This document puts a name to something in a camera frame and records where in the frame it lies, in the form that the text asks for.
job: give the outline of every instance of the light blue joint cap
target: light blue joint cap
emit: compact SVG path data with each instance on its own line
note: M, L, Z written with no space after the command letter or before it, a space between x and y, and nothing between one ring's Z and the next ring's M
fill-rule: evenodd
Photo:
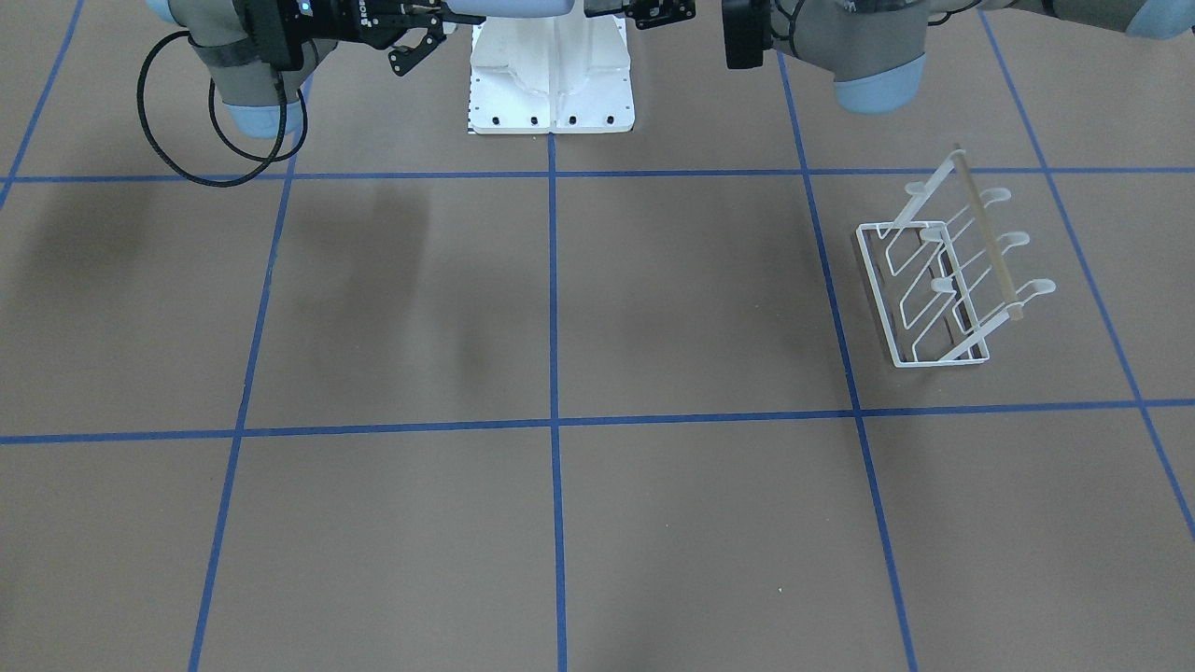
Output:
M925 54L903 66L880 74L835 81L838 104L859 115L887 115L903 108L917 97L925 72Z
M277 105L229 105L228 114L241 133L250 138L272 140L278 136L278 120L281 114ZM295 100L287 105L287 133L294 133L302 126L302 108Z
M1170 39L1195 26L1195 0L1146 0L1124 30L1133 37Z
M154 13L161 18L161 20L168 24L182 25L174 19L174 14L170 11L170 0L146 0L146 5L149 5L149 8L153 10Z

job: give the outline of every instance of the dish rack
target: dish rack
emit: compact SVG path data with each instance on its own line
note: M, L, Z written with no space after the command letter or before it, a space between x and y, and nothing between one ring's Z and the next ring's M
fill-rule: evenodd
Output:
M967 203L945 221L914 220L955 175ZM997 236L988 208L1007 189L975 185L967 152L955 151L926 182L906 185L908 203L894 221L864 224L856 236L893 364L899 368L960 366L991 359L987 336L1024 317L1025 305L1056 289L1054 281L1016 285L1005 257L1029 234Z

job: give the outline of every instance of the blue grid line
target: blue grid line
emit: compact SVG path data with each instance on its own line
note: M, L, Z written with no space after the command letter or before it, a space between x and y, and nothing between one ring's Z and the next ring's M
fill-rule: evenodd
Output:
M870 175L930 175L932 167L875 167L875 169L809 169L811 176L870 176ZM1195 175L1195 167L974 167L972 172L987 175L1042 175L1046 171L1066 175ZM557 179L606 178L606 177L774 177L801 176L801 169L676 169L676 170L607 170L607 171L557 171ZM204 175L208 179L232 179L234 175ZM472 171L472 172L296 172L292 179L351 181L351 179L545 179L547 171ZM256 179L284 181L286 173L263 173ZM19 176L13 184L106 184L106 183L154 183L185 182L177 175L57 175Z
M311 98L311 86L314 78L308 77L305 96ZM262 281L262 294L257 306L257 320L253 324L253 338L249 347L249 362L245 365L245 384L241 390L240 407L237 410L237 427L233 430L232 446L228 450L228 466L225 470L223 488L220 494L220 511L216 514L215 531L212 534L212 552L208 556L208 570L203 580L203 595L200 600L200 612L195 621L195 639L191 641L191 655L188 672L198 672L200 656L203 653L203 636L207 633L208 613L212 607L212 594L215 591L216 570L220 567L220 551L223 548L225 525L228 521L228 507L232 503L232 489L237 479L237 464L240 460L240 445L245 435L245 420L249 417L249 399L253 393L253 377L257 373L257 358L262 349L262 332L265 330L265 313L270 306L270 289L274 282L274 264L278 259L278 244L282 240L282 227L290 204L290 188L294 184L295 166L299 157L287 161L286 181L282 183L282 195L278 198L278 213L274 222L274 237L270 240L270 253L265 263L265 279Z
M1146 399L1150 408L1195 407L1195 398ZM1096 402L1053 402L1037 404L985 404L957 407L862 408L864 417L909 417L944 415L989 415L1022 413L1067 413L1087 410L1135 409L1133 399ZM472 420L460 422L399 422L381 424L315 424L295 427L256 427L240 432L244 439L270 436L335 436L348 434L411 434L435 432L478 432L485 429L544 429L559 427L611 427L625 424L699 424L721 422L768 422L831 420L854 417L853 409L796 410L762 413L699 413L674 415L594 415L557 420ZM37 446L53 444L104 444L118 441L172 441L186 439L231 439L235 429L179 429L168 432L103 432L80 434L10 434L0 435L0 446Z
M45 110L45 103L50 99L50 91L54 88L54 81L59 78L59 71L62 69L62 61L67 57L67 49L71 48L71 41L74 39L75 28L79 26L79 16L82 14L82 2L84 0L78 0L75 2L74 12L71 14L71 22L67 24L67 32L62 36L62 44L59 47L59 55L54 59L54 66L50 68L49 77L45 78L45 86L42 87L42 94L37 98L37 105L33 106L33 115L29 118L29 124L25 127L25 135L20 139L20 146L17 148L17 155L12 160L12 166L8 169L8 175L4 179L4 185L0 187L0 209L4 209L5 202L8 200L8 191L17 178L17 172L20 171L20 164L25 160L25 152L29 151L29 143L33 140L33 132L37 130L37 122L42 118L42 112Z
M240 175L233 173L209 173L200 177L207 179L235 179ZM263 172L253 179L281 181L286 179L286 173ZM13 184L96 184L96 183L145 183L145 182L186 182L180 175L50 175L50 176L24 176L13 179Z
M1041 143L1037 140L1037 133L1034 130L1034 126L1029 121L1029 112L1025 110L1024 102L1021 99L1021 93L1017 91L1017 86L1012 81L1012 73L1009 71L1009 65L1004 60L1004 54L1000 51L1000 44L995 39L995 32L992 31L991 23L988 23L987 17L982 13L980 13L980 20L983 24L983 31L987 33L987 39L992 44L992 51L995 54L995 60L1000 66L1000 72L1004 74L1004 81L1009 86L1009 91L1012 93L1013 102L1017 104L1017 111L1021 114L1021 121L1025 127L1025 133L1029 134L1029 141L1032 143L1034 152L1037 154L1037 161L1044 170L1046 182L1049 184L1049 190L1054 196L1054 203L1058 206L1058 212L1062 216L1062 225L1066 227L1066 233L1071 238L1071 245L1074 248L1076 257L1078 257L1079 265L1083 268L1083 275L1087 280L1087 287L1091 289L1091 294L1096 300L1096 306L1099 308L1099 316L1104 320L1104 328L1108 330L1108 336L1111 338L1113 347L1116 349L1116 358L1120 360L1121 368L1124 371L1124 378L1128 380L1129 387L1133 391L1133 398L1136 401L1138 409L1141 413L1141 420L1145 422L1145 428L1150 434L1150 440L1153 442L1153 450L1158 454L1158 462L1162 463L1162 469L1166 475L1166 479L1170 481L1170 489L1173 491L1175 501L1178 503L1178 509L1182 512L1183 520L1187 523L1187 531L1190 533L1191 539L1195 539L1195 518L1191 517L1190 506L1188 506L1187 497L1183 495L1182 485L1178 483L1178 477L1175 475L1175 470L1170 465L1170 458L1166 456L1166 448L1163 446L1162 438L1158 435L1158 430L1153 426L1153 419L1150 416L1150 409L1145 403L1145 398L1141 396L1141 389L1136 383L1136 375L1133 374L1128 355L1126 355L1120 336L1116 334L1116 326L1113 324L1111 313L1108 312L1108 306L1104 304L1103 294L1096 285L1096 276L1091 270L1091 265L1087 263L1087 257L1083 251L1083 245L1079 243L1079 236L1074 230L1073 222L1071 221L1071 215L1066 209L1066 204L1062 202L1062 194L1059 191L1058 183L1054 181L1049 164L1046 161L1046 153L1042 151Z
M612 415L562 417L560 427L609 427L618 424L698 424L715 422L766 422L854 417L853 410L798 410L768 413L703 413L679 415Z
M295 179L544 179L547 171L410 171L410 172L300 172Z
M556 135L547 136L549 389L552 428L552 525L556 540L556 667L569 670L568 589L564 580L564 476L560 468L560 338L557 246Z
M851 411L854 416L854 428L859 435L859 450L863 453L863 465L868 472L868 488L871 490L871 506L876 514L876 526L880 532L880 543L883 546L884 564L888 568L888 582L893 592L893 605L896 610L896 619L900 624L901 640L905 643L905 660L909 672L918 672L917 652L913 647L913 634L908 627L908 616L905 610L905 597L900 587L900 575L896 572L896 556L893 554L891 537L888 533L888 517L884 513L883 497L880 494L880 481L876 477L875 463L871 459L871 442L868 439L866 423L863 420L862 407L859 404L859 390L854 381L854 371L851 367L851 353L846 346L846 331L842 328L842 314L839 311L838 294L834 291L834 277L831 273L829 255L826 252L826 236L822 232L821 218L817 214L817 200L814 196L813 178L809 173L809 163L805 157L805 143L801 136L801 122L797 117L797 105L792 98L792 86L789 84L789 67L784 61L784 55L776 53L780 65L780 80L784 83L784 97L789 105L789 118L792 123L792 138L797 145L797 157L801 159L802 179L805 185L805 198L809 201L809 216L813 221L814 236L817 238L817 257L821 261L822 275L826 281L826 295L829 299L831 312L834 317L834 332L838 336L838 349L842 358L842 369L846 375L847 391L851 395Z
M1076 410L1114 410L1135 409L1135 401L1111 401L1111 402L1055 402L1042 404L982 404L982 405L958 405L958 407L911 407L911 408L876 408L863 409L859 413L864 417L912 417L912 416L940 416L940 415L991 415L991 414L1018 414L1018 413L1060 413Z
M1150 408L1195 407L1195 399L1146 399L1145 405Z
M51 444L111 444L117 441L178 441L186 439L231 439L232 429L179 429L170 432L100 432L94 434L0 435L0 446L42 446Z
M801 175L799 169L661 169L661 170L562 170L560 178L583 177L766 177Z
M546 419L476 420L464 422L397 422L387 424L329 424L312 427L261 427L245 429L246 439L269 436L341 436L348 434L417 434L434 432L478 432L482 429L531 429L551 427Z
M858 176L858 175L932 175L938 169L919 167L878 167L878 169L809 169L811 176ZM989 175L1041 175L1040 167L973 167L974 173Z

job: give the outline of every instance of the floor tile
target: floor tile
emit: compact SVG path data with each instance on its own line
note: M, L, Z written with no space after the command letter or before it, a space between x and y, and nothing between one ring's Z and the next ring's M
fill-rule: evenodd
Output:
M991 16L1053 166L1195 165L1195 39L1134 39L1028 12Z
M312 88L304 172L543 171L544 136L468 134L470 29L398 78L385 51L342 44Z
M986 165L981 153L975 164ZM897 369L893 366L871 299L854 228L891 221L908 196L909 176L815 177L814 190L834 271L839 307L864 407L933 407L1132 399L1044 177L980 175L981 188L1005 187L1012 201L992 207L999 232L1025 231L1027 248L1007 259L1018 282L1048 277L1058 292L1034 299L1025 319L987 338L991 361L980 365ZM919 215L946 219L966 202L954 181Z
M776 56L728 71L721 14L704 2L693 20L627 29L635 130L562 136L560 170L799 167Z
M975 12L931 28L917 99L882 116L853 115L834 99L833 75L789 61L810 167L929 167L955 142L986 166L1036 166L1016 102Z
M1195 667L1195 544L1138 411L868 429L920 668Z
M559 184L564 415L850 408L799 178Z
M177 30L145 2L84 5L20 175L172 175L141 132L136 85L146 54L158 39ZM97 54L103 54L104 69L111 75L97 77ZM208 81L208 71L185 41L167 47L147 80L151 128L163 148L191 172L249 172L253 163L229 152L212 130ZM227 128L229 138L246 151L264 154L272 145L243 138L231 124ZM286 164L270 169L283 170Z
M1187 506L1195 505L1195 407L1150 409Z
M5 67L0 69L0 176L8 169L20 148L25 128L45 79L54 67L66 33L72 0L45 2L5 2L0 6L0 41Z
M1141 393L1195 397L1195 175L1055 179Z
M0 668L185 668L227 459L227 440L0 448Z
M907 668L852 421L560 442L570 670Z
M543 179L299 182L251 427L549 415Z
M556 670L546 430L246 440L203 670Z
M17 185L0 210L0 434L232 427L278 191Z

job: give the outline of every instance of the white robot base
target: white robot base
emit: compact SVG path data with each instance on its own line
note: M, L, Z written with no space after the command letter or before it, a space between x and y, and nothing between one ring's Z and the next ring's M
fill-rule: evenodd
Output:
M489 134L626 133L635 127L626 22L582 2L543 19L473 28L468 128Z

